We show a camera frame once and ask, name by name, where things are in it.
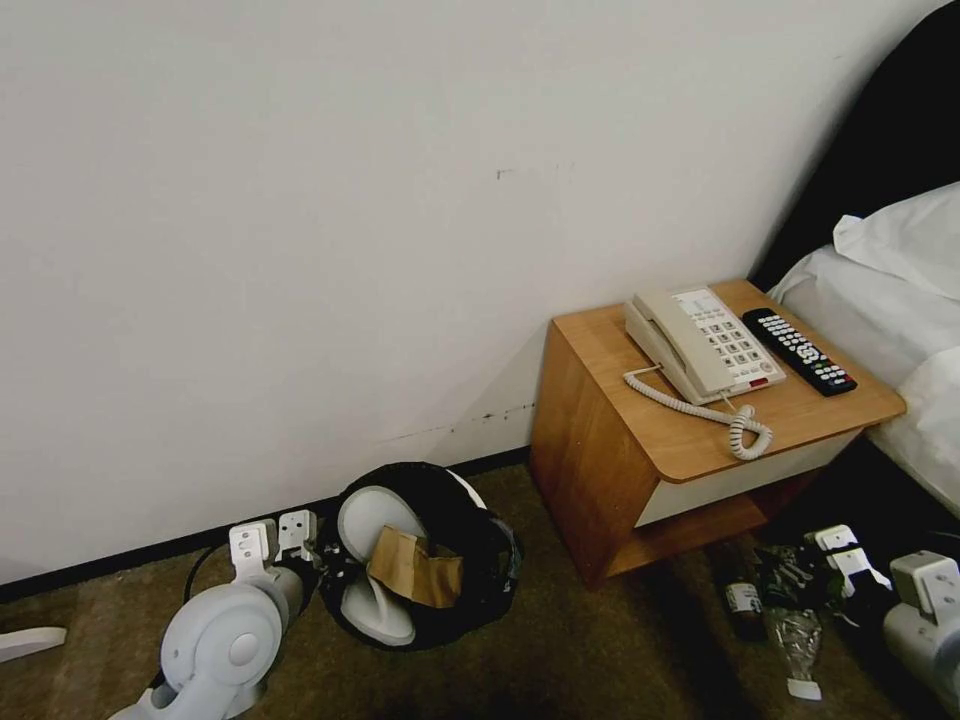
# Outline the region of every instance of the black bag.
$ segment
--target black bag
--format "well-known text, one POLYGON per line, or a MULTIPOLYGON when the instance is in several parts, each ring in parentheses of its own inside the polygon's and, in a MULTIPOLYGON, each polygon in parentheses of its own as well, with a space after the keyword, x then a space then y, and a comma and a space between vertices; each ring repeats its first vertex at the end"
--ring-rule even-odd
POLYGON ((453 473, 438 465, 402 462, 384 465, 351 483, 324 518, 317 541, 322 558, 320 596, 341 627, 368 644, 390 650, 420 650, 456 640, 464 633, 502 617, 510 609, 523 557, 513 530, 479 507, 453 473), (432 608, 392 594, 410 613, 413 641, 386 645, 355 626, 341 611, 343 594, 366 572, 340 537, 338 518, 357 491, 381 487, 393 493, 419 519, 427 541, 463 558, 460 598, 451 608, 432 608))

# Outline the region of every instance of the baseboard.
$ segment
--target baseboard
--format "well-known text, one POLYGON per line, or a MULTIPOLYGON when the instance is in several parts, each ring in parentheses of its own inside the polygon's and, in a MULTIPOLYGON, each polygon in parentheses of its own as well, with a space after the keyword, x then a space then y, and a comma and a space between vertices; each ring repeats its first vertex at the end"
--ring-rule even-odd
MULTIPOLYGON (((476 460, 457 463, 456 465, 451 465, 450 469, 461 477, 471 477, 509 465, 525 463, 529 453, 529 446, 515 450, 507 450, 506 452, 487 455, 486 457, 477 458, 476 460)), ((316 502, 307 503, 306 505, 298 505, 297 508, 307 507, 317 513, 317 515, 325 515, 333 504, 333 501, 334 498, 324 498, 316 502)), ((287 508, 270 514, 281 515, 288 510, 297 508, 287 508)), ((192 535, 185 535, 173 540, 156 543, 155 545, 147 545, 146 547, 137 548, 136 550, 119 553, 118 555, 91 560, 90 562, 63 568, 62 570, 54 570, 53 572, 44 573, 43 575, 35 575, 24 578, 23 580, 7 583, 6 585, 0 585, 0 604, 224 543, 226 542, 229 529, 242 522, 244 522, 244 520, 238 520, 235 523, 230 523, 230 525, 203 530, 202 532, 193 533, 192 535)))

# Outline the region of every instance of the brown paper bag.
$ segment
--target brown paper bag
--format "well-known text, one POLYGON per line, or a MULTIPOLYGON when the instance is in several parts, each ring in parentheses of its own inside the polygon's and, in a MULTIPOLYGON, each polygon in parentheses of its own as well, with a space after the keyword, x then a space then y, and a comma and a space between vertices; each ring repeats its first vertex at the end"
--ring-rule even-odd
POLYGON ((449 608, 460 597, 463 558, 430 557, 425 539, 384 525, 367 574, 415 603, 449 608))

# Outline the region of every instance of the bottle label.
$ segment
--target bottle label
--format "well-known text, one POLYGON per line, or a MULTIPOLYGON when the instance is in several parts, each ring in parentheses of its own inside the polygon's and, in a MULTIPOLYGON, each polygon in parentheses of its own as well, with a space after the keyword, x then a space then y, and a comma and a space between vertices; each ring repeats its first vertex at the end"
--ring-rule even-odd
POLYGON ((760 596, 752 583, 730 583, 726 595, 727 605, 733 612, 763 612, 760 596))

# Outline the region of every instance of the white pillow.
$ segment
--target white pillow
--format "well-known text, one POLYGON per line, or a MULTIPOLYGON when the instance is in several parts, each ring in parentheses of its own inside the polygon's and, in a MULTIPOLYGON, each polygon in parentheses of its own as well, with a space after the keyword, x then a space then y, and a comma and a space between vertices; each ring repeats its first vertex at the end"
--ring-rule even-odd
POLYGON ((833 229, 837 252, 911 285, 960 300, 960 182, 833 229))

